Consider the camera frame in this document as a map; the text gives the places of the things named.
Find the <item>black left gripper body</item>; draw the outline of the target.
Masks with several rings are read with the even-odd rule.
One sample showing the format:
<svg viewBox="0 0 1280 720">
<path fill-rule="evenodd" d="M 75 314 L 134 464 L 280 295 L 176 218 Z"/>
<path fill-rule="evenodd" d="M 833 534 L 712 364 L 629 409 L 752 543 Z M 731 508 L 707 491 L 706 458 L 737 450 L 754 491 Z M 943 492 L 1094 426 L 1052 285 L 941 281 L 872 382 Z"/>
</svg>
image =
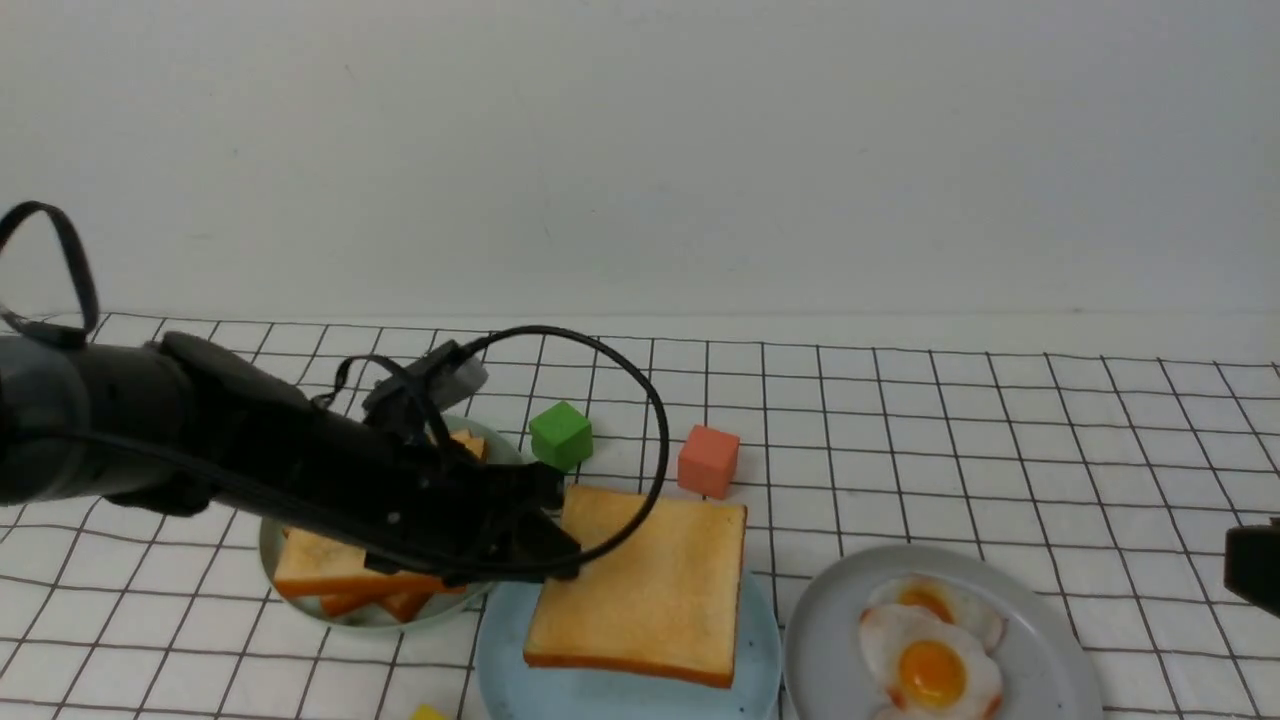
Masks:
<svg viewBox="0 0 1280 720">
<path fill-rule="evenodd" d="M 192 334 L 160 343 L 192 388 L 195 424 L 172 457 L 184 483 L 215 500 L 369 551 L 379 569 L 494 579 L 497 537 L 521 509 L 492 497 L 490 465 L 449 439 L 443 413 L 413 406 L 356 421 L 239 355 Z"/>
</svg>

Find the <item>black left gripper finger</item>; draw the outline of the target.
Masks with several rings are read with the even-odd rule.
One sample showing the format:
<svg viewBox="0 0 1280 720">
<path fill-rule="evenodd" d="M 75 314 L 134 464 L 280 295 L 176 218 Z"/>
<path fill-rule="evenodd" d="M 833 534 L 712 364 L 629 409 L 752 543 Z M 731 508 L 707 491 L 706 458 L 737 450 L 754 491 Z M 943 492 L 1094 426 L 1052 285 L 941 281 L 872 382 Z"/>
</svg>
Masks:
<svg viewBox="0 0 1280 720">
<path fill-rule="evenodd" d="M 563 557 L 575 557 L 581 546 L 541 510 L 522 512 L 497 537 L 490 550 L 490 560 L 500 564 L 504 582 L 545 583 L 552 580 L 575 580 L 580 574 L 579 564 L 564 564 Z M 513 565 L 529 565 L 559 561 L 554 571 L 513 571 Z"/>
<path fill-rule="evenodd" d="M 559 511 L 564 473 L 545 462 L 490 465 L 492 497 L 513 509 Z"/>
</svg>

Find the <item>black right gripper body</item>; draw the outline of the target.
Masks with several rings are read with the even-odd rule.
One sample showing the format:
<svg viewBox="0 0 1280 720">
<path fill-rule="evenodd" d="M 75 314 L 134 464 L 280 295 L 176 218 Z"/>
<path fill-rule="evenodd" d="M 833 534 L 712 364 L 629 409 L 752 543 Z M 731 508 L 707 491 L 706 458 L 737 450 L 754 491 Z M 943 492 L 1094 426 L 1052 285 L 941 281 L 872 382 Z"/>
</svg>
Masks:
<svg viewBox="0 0 1280 720">
<path fill-rule="evenodd" d="M 1271 616 L 1280 611 L 1279 519 L 1240 525 L 1225 534 L 1224 587 Z"/>
</svg>

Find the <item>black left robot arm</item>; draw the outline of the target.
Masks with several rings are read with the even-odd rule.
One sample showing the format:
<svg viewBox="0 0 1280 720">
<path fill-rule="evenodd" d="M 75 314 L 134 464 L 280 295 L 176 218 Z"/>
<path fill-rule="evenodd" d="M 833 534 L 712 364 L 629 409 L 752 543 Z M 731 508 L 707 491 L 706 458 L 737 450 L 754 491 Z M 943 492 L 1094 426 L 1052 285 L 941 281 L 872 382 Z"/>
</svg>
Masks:
<svg viewBox="0 0 1280 720">
<path fill-rule="evenodd" d="M 563 477 L 463 459 L 332 413 L 229 350 L 172 332 L 138 348 L 3 340 L 3 503 L 101 497 L 192 518 L 223 505 L 352 544 L 379 571 L 451 584 L 572 578 L 550 519 Z"/>
</svg>

